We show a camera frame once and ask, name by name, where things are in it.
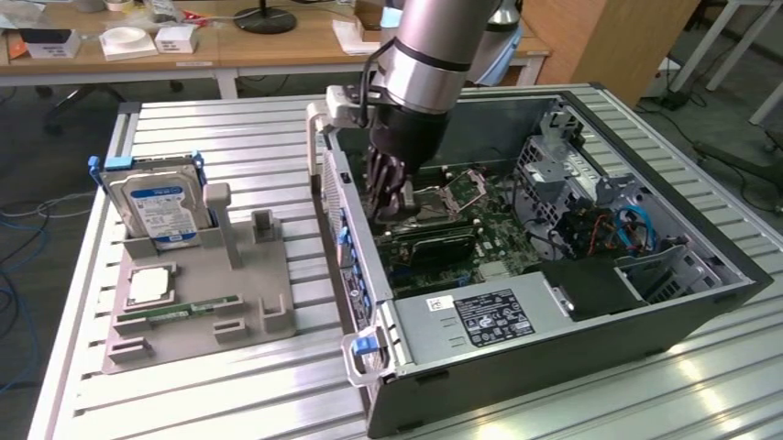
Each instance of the table leg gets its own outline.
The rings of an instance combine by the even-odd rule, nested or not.
[[[698,47],[696,47],[696,50],[693,50],[693,53],[690,54],[689,58],[686,59],[685,66],[682,66],[682,69],[680,70],[678,74],[676,75],[676,78],[673,78],[673,83],[672,83],[672,87],[670,87],[670,90],[673,92],[678,91],[682,88],[682,85],[685,85],[686,78],[689,78],[690,73],[693,72],[693,70],[696,70],[696,66],[698,65],[698,62],[701,61],[701,58],[704,57],[706,50],[709,50],[712,43],[714,43],[714,40],[717,39],[717,35],[720,34],[720,31],[725,27],[725,24],[729,22],[730,17],[733,16],[733,13],[736,12],[737,8],[738,8],[738,4],[732,1],[729,1],[728,4],[725,5],[725,7],[722,8],[722,12],[720,13],[720,16],[717,16],[717,20],[714,20],[714,24],[709,27],[709,30],[706,31],[706,35],[704,35],[704,38],[701,39],[701,43],[698,43]]]
[[[777,85],[777,88],[760,105],[758,110],[756,110],[756,113],[753,113],[753,116],[749,117],[748,122],[753,126],[760,124],[760,121],[764,119],[764,117],[766,117],[766,115],[769,115],[769,112],[776,107],[776,105],[780,104],[780,101],[783,101],[783,82],[780,85]]]
[[[237,99],[236,70],[220,69],[214,71],[214,79],[217,80],[217,88],[220,89],[220,99]]]
[[[542,67],[544,57],[530,57],[525,61],[522,70],[518,72],[518,78],[516,79],[516,85],[534,85],[538,79],[540,68]]]
[[[765,12],[761,14],[753,25],[746,30],[745,36],[742,37],[736,47],[730,51],[729,57],[722,61],[722,64],[720,64],[720,69],[717,69],[717,72],[713,75],[712,80],[709,80],[709,83],[706,84],[708,91],[712,92],[720,85],[722,78],[725,78],[725,75],[728,74],[730,68],[742,56],[742,53],[745,53],[746,48],[758,36],[764,26],[766,26],[766,23],[769,23],[769,20],[774,16],[774,13],[778,8],[780,3],[776,3],[776,5],[769,5],[769,7],[766,7]]]

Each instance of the sticker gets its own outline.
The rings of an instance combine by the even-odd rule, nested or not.
[[[453,307],[476,347],[536,333],[510,289],[456,300]]]
[[[149,238],[164,243],[189,240],[196,236],[193,215],[182,208],[181,186],[130,192],[133,205]]]
[[[176,67],[206,67],[212,66],[210,61],[180,61],[176,63]]]
[[[160,314],[158,316],[149,316],[146,321],[150,323],[157,323],[160,321],[178,321],[182,318],[189,316],[188,312],[170,312],[166,314]]]
[[[453,308],[453,297],[450,295],[438,296],[436,298],[426,298],[426,307],[429,312],[436,312],[444,309]]]

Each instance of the paper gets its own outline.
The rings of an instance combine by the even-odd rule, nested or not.
[[[348,55],[369,55],[380,47],[380,43],[361,41],[361,35],[358,35],[353,22],[333,20],[332,29],[340,42],[340,48]]]
[[[29,2],[0,1],[0,28],[39,28],[38,20],[46,6]]]

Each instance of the power supply label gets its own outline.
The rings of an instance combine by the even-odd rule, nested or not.
[[[510,289],[454,300],[453,307],[476,347],[536,333]]]

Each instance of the floor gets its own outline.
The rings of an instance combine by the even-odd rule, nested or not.
[[[672,49],[676,59],[686,58],[701,36],[702,31],[681,36]],[[717,42],[705,57],[702,68],[729,44],[726,39]],[[780,78],[783,66],[748,52],[717,91],[706,93],[698,85],[694,87],[693,90],[706,101],[706,107],[698,108],[689,104],[665,114],[690,138],[713,143],[758,163],[768,163],[783,153],[764,152],[765,136],[758,128],[746,123],[746,118],[774,89]],[[306,75],[289,77],[284,81],[284,77],[274,76],[260,81],[242,82],[242,97],[317,94],[330,83],[354,82],[356,74]],[[140,102],[216,99],[218,96],[216,84],[210,80],[185,81],[180,93],[173,93],[165,82],[117,84],[116,89],[128,100]],[[11,99],[0,104],[0,206],[19,201],[43,201],[94,189],[86,175],[85,163],[86,158],[101,155],[108,146],[116,104],[104,95],[90,96],[61,118],[65,134],[57,138],[47,137],[39,131],[39,117],[54,99],[64,97],[70,90],[70,87],[55,87],[54,97],[46,100],[37,97],[31,88],[23,87],[15,91]],[[6,96],[9,92],[9,89],[0,90],[0,96]],[[642,102],[642,106],[648,109],[657,108],[649,102]],[[783,108],[777,108],[764,125],[783,130],[781,116]],[[692,153],[688,142],[678,136],[670,122],[660,115],[642,117],[677,148]],[[702,167],[738,193],[738,179],[730,169],[713,161],[704,162]],[[773,204],[776,193],[770,185],[752,178],[748,178],[748,182],[746,197],[756,204]],[[89,198],[64,202],[51,212],[66,214],[80,211],[88,207],[89,202]],[[33,207],[27,203],[14,206],[13,209],[27,210]],[[783,231],[783,219],[761,212],[760,215],[774,229]],[[33,217],[19,223],[35,226],[41,220],[42,218]],[[46,227],[47,243],[39,256],[10,273],[17,291],[29,304],[41,366],[46,364],[55,336],[85,222],[85,215],[51,219]],[[29,231],[0,228],[0,254],[5,255],[18,246],[29,234]],[[7,326],[9,315],[10,313],[0,314],[0,332]],[[19,318],[10,333],[0,339],[0,388],[23,370],[31,353],[30,346],[29,331]],[[2,438],[25,437],[43,372],[43,367],[34,368],[34,374],[23,379],[22,385],[0,394]]]

